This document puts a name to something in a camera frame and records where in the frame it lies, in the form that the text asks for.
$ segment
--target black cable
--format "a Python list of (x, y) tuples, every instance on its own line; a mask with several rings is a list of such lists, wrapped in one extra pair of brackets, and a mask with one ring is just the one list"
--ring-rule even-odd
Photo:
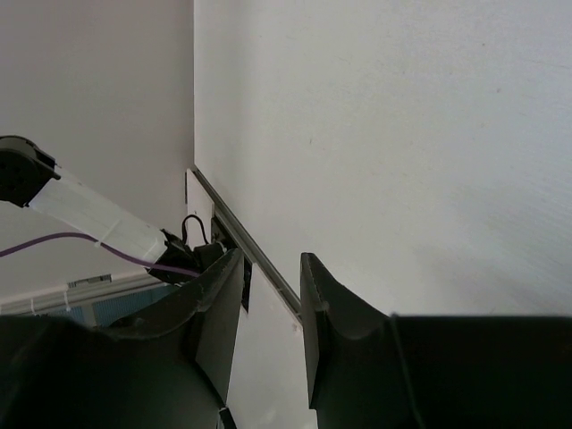
[(196, 214), (189, 214), (187, 217), (185, 217), (182, 220), (182, 225), (181, 225), (182, 242), (185, 244), (187, 243), (187, 238), (189, 236), (187, 233), (187, 221), (191, 218), (195, 219), (200, 224), (200, 230), (203, 233), (203, 240), (205, 241), (205, 244), (208, 244), (208, 240), (206, 239), (205, 225), (203, 224), (203, 221), (201, 220), (201, 218), (198, 217)]

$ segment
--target metal bar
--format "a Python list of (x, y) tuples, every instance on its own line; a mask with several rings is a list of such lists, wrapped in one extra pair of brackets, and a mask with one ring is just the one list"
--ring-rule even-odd
[[(138, 275), (116, 282), (104, 283), (93, 287), (71, 288), (67, 291), (70, 307), (81, 307), (104, 299), (112, 299), (135, 292), (158, 288), (164, 282), (149, 275)], [(50, 293), (34, 298), (34, 312), (47, 313), (65, 309), (63, 293)], [(24, 299), (2, 305), (2, 315), (31, 314), (31, 299)]]
[(242, 226), (232, 210), (224, 203), (221, 196), (218, 195), (218, 192), (216, 192), (215, 188), (208, 182), (203, 173), (201, 173), (197, 167), (193, 169), (193, 173), (208, 196), (213, 200), (214, 215), (221, 221), (224, 228), (231, 235), (237, 246), (242, 249), (248, 260), (253, 264), (258, 264), (288, 309), (301, 322), (300, 298), (296, 292), (278, 272), (273, 263), (270, 262), (270, 259), (268, 259), (250, 234), (248, 234), (247, 230)]

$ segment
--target cable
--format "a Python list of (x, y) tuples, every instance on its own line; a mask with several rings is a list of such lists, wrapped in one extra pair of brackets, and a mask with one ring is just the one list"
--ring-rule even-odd
[(205, 241), (205, 244), (208, 244), (208, 240), (206, 239), (206, 233), (205, 233), (205, 225), (203, 224), (203, 221), (201, 220), (201, 218), (198, 217), (196, 214), (189, 214), (187, 217), (185, 217), (182, 220), (182, 225), (181, 225), (182, 242), (187, 244), (187, 238), (189, 236), (187, 233), (187, 221), (191, 218), (195, 219), (200, 224), (200, 230), (203, 233), (203, 240)]
[[(83, 239), (87, 241), (91, 241), (92, 243), (97, 243), (97, 240), (93, 237), (81, 233), (81, 232), (58, 232), (56, 234), (46, 235), (44, 237), (39, 237), (34, 240), (26, 241), (25, 243), (19, 244), (18, 246), (14, 246), (13, 248), (7, 248), (6, 250), (0, 251), (0, 257), (8, 257), (13, 255), (14, 253), (20, 252), (26, 248), (31, 248), (33, 246), (37, 246), (38, 244), (45, 243), (46, 241), (50, 240), (59, 240), (59, 239)], [(176, 266), (168, 266), (168, 265), (160, 265), (160, 264), (153, 264), (151, 262), (146, 262), (141, 259), (137, 259), (136, 257), (130, 257), (129, 255), (124, 254), (120, 250), (116, 248), (112, 248), (111, 246), (101, 243), (101, 247), (107, 250), (108, 252), (113, 253), (117, 257), (121, 259), (125, 259), (126, 261), (131, 262), (132, 264), (145, 266), (146, 268), (150, 268), (152, 270), (160, 270), (166, 271), (169, 273), (177, 273), (177, 274), (185, 274), (189, 277), (198, 277), (199, 273), (188, 270), (186, 268), (178, 268)]]

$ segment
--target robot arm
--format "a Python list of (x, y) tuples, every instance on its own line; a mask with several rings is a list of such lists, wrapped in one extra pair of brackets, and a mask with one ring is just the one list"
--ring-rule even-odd
[[(150, 264), (200, 273), (223, 254), (218, 244), (193, 252), (178, 237), (141, 221), (86, 187), (60, 168), (53, 157), (19, 136), (0, 137), (0, 200), (54, 217), (93, 237), (97, 244), (105, 243)], [(164, 282), (189, 279), (184, 274), (148, 271)]]

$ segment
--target purple cable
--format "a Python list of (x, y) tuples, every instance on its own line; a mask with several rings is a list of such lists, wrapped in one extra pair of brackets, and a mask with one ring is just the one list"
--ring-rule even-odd
[[(50, 240), (58, 240), (58, 239), (83, 239), (87, 241), (91, 241), (92, 243), (97, 243), (97, 240), (91, 237), (90, 235), (81, 233), (81, 232), (58, 232), (56, 234), (46, 235), (44, 237), (39, 237), (34, 240), (26, 241), (25, 243), (19, 244), (18, 246), (14, 246), (13, 248), (7, 248), (6, 250), (0, 251), (0, 257), (7, 257), (14, 253), (20, 252), (26, 248), (31, 248), (32, 246), (36, 246), (38, 244), (44, 243)], [(192, 270), (187, 270), (185, 268), (177, 268), (176, 266), (168, 266), (168, 265), (160, 265), (160, 264), (153, 264), (150, 262), (143, 261), (141, 259), (137, 259), (136, 257), (130, 257), (129, 255), (125, 255), (120, 250), (116, 248), (112, 248), (111, 246), (101, 243), (101, 247), (107, 250), (108, 252), (113, 253), (117, 257), (121, 259), (125, 259), (133, 264), (145, 266), (146, 268), (150, 268), (153, 270), (160, 270), (160, 271), (167, 271), (169, 273), (177, 273), (177, 274), (185, 274), (190, 277), (198, 277), (199, 274)]]

